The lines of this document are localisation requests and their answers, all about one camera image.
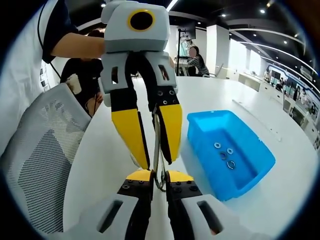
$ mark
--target ceiling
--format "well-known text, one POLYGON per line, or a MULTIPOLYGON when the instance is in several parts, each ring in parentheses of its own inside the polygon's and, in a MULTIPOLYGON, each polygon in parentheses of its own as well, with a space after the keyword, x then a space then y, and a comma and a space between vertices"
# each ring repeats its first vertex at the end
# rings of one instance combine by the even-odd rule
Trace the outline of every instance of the ceiling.
MULTIPOLYGON (((155 4, 167 7, 171 0, 138 0, 140 3, 155 4)), ((98 19, 101 15, 102 0, 65 0, 70 12, 71 21, 76 26, 80 26, 89 21, 98 19)), ((278 4, 272 4, 267 7, 269 0, 179 0, 177 4, 171 9, 174 12, 185 13, 202 18, 201 24, 198 27, 206 28, 207 26, 219 24, 225 28, 232 29, 262 29, 267 31, 274 31, 282 33, 291 37, 298 34, 297 42, 287 36, 277 35, 270 32, 248 31, 240 30, 237 34, 231 31, 231 38, 241 42, 253 42, 261 45, 273 47, 289 53, 305 63, 315 68, 315 59, 312 52, 305 47, 305 36, 302 30, 299 29, 294 17, 289 17, 290 12, 278 4)), ((170 24, 181 25, 192 19, 181 16, 170 16, 170 24)), ((246 46, 258 53, 258 49, 250 44, 246 46)), ((260 47, 268 57, 272 60, 280 62, 291 69, 297 70, 301 66, 305 66, 297 59, 288 56, 279 51, 260 47)), ((312 77, 318 79, 319 77, 313 73, 312 77)), ((320 80, 313 82, 320 89, 320 80)))

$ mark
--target metal tool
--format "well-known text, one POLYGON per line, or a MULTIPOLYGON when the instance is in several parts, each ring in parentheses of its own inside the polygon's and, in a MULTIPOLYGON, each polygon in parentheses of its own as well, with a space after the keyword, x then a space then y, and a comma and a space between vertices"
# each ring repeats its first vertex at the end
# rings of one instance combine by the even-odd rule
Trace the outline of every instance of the metal tool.
POLYGON ((153 116, 154 116, 154 132, 155 132, 154 155, 153 155, 154 181, 158 189, 160 189, 162 192, 166 192, 166 190, 164 189, 166 185, 166 167, 165 167, 164 156, 160 149, 160 137, 161 137, 160 121, 159 121, 159 116, 157 114, 154 114, 153 116), (159 155, 161 157, 161 164, 162 164, 161 182, 159 182, 158 180, 159 155))
POLYGON ((227 152, 228 154, 232 155, 232 154, 234 153, 234 150, 233 150, 232 148, 228 148, 228 149, 226 150, 226 152, 227 152))
POLYGON ((219 142, 214 143, 214 147, 216 149, 220 149, 221 148, 221 143, 219 143, 219 142))
POLYGON ((236 163, 234 161, 228 161, 226 165, 232 170, 236 168, 236 163))

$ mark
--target woman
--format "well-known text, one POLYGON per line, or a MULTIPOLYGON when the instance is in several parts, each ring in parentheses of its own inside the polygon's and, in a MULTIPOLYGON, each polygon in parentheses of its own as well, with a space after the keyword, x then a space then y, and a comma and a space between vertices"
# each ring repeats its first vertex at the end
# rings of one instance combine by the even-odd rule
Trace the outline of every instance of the woman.
POLYGON ((299 99, 299 98, 300 98, 300 87, 298 86, 293 94, 293 100, 297 101, 297 99, 299 99))
POLYGON ((263 75, 263 79, 267 82, 267 83, 270 83, 270 70, 269 68, 267 68, 264 72, 264 75, 263 75))
POLYGON ((203 75, 209 75, 209 70, 205 65, 205 61, 200 55, 199 48, 197 46, 192 46, 189 50, 190 58, 193 58, 188 62, 189 65, 195 66, 199 73, 194 74, 194 76, 202 77, 203 75))
POLYGON ((300 101, 303 105, 306 105, 309 102, 308 96, 306 94, 306 89, 302 89, 300 101))

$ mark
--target white chair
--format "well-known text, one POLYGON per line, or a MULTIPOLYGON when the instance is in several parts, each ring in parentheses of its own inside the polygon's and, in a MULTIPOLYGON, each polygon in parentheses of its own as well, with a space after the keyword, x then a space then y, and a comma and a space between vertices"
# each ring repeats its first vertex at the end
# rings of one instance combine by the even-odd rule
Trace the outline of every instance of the white chair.
POLYGON ((16 203, 42 234, 63 232, 67 180, 90 120, 67 85, 59 84, 25 111, 1 156, 16 203))

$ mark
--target white table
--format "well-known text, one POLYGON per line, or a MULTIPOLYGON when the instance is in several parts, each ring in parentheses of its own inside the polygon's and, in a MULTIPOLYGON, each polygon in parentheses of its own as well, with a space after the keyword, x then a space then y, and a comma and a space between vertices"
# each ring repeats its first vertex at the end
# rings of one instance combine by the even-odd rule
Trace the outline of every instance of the white table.
POLYGON ((239 73, 238 81, 254 90, 259 92, 260 84, 263 82, 257 77, 249 75, 247 73, 239 73))
MULTIPOLYGON (((134 85, 152 161, 155 136, 147 93, 141 79, 135 79, 134 85)), ((189 173, 202 193, 210 194, 209 183, 187 141, 187 114, 233 111, 268 146, 276 164, 253 189, 239 198, 228 200, 225 205, 252 231, 273 237, 281 234, 309 195, 319 165, 317 154, 303 130, 277 107, 277 103, 240 82, 178 77, 178 86, 178 99, 183 108, 181 155, 167 169, 189 173), (233 100, 241 102, 251 114, 233 100), (277 140, 275 132, 281 136, 281 141, 277 140)), ((64 230, 78 222, 83 210, 116 193, 126 176, 136 169, 112 124, 110 108, 102 105, 89 124, 72 164, 64 198, 64 230)), ((165 193, 155 190, 147 240, 174 239, 167 207, 165 193)))

